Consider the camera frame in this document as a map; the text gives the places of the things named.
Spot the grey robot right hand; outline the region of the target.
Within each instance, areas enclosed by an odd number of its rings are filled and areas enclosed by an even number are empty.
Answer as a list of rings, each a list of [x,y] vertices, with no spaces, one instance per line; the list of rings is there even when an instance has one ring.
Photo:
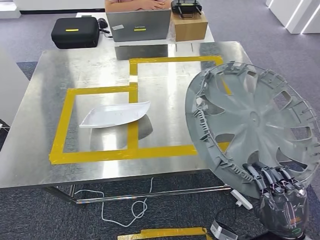
[[[271,167],[262,162],[244,163],[253,177],[259,200],[254,214],[269,232],[283,240],[305,240],[309,205],[305,187],[285,166]]]

